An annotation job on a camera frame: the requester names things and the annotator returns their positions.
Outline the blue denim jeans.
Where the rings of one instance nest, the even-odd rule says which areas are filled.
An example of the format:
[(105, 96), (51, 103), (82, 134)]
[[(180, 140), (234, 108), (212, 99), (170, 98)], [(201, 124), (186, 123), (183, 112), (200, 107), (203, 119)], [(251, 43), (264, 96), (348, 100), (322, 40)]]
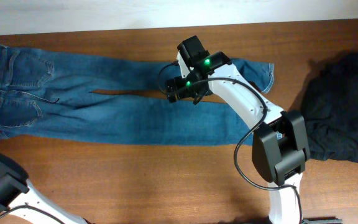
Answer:
[(137, 96), (157, 78), (179, 76), (166, 63), (0, 45), (0, 90), (23, 91), (64, 106), (40, 137), (135, 145), (235, 144), (248, 126), (224, 103)]

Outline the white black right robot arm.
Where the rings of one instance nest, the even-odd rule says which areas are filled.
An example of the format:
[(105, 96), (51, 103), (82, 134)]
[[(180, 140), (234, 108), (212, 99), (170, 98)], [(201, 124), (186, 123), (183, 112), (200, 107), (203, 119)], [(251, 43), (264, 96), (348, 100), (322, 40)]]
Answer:
[(253, 137), (252, 162), (268, 185), (250, 185), (269, 192), (269, 223), (303, 223), (300, 182), (310, 159), (305, 121), (297, 110), (285, 111), (262, 96), (240, 74), (223, 52), (209, 53), (197, 36), (182, 41), (177, 64), (181, 75), (165, 82), (167, 99), (174, 103), (192, 98), (198, 104), (204, 96), (217, 95), (245, 122), (249, 131), (237, 143), (234, 165), (246, 138)]

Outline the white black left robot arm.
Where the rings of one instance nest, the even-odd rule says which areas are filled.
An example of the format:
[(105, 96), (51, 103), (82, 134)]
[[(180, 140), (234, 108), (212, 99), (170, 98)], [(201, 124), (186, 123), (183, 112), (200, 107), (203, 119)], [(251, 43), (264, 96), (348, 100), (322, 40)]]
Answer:
[[(0, 90), (0, 140), (40, 136), (51, 128), (51, 117), (64, 106), (23, 91)], [(0, 216), (14, 215), (31, 223), (87, 223), (42, 195), (16, 161), (0, 153)]]

